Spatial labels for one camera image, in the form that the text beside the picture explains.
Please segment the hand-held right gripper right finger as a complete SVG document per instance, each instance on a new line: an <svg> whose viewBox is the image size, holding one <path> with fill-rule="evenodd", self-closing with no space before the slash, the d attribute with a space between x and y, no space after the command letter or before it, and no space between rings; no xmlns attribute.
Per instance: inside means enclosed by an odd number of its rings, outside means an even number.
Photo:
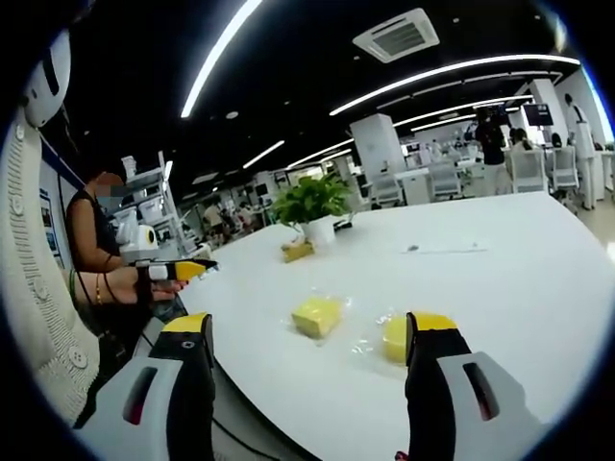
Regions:
<svg viewBox="0 0 615 461"><path fill-rule="evenodd" d="M446 316L407 313L406 366L411 460L521 460L548 432L522 384Z"/></svg>

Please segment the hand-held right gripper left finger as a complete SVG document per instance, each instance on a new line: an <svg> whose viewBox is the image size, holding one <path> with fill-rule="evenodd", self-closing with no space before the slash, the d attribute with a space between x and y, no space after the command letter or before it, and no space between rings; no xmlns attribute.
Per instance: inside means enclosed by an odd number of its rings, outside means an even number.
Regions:
<svg viewBox="0 0 615 461"><path fill-rule="evenodd" d="M212 460L213 366L212 317L177 318L97 392L74 433L98 460Z"/></svg>

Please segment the person's left hand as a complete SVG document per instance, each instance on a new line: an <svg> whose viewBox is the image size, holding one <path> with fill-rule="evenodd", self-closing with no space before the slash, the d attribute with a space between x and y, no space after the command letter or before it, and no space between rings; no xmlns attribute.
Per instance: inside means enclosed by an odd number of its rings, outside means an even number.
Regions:
<svg viewBox="0 0 615 461"><path fill-rule="evenodd" d="M186 281L151 281L144 269L121 267L104 275L105 293L113 303L139 304L173 301L186 286Z"/></svg>

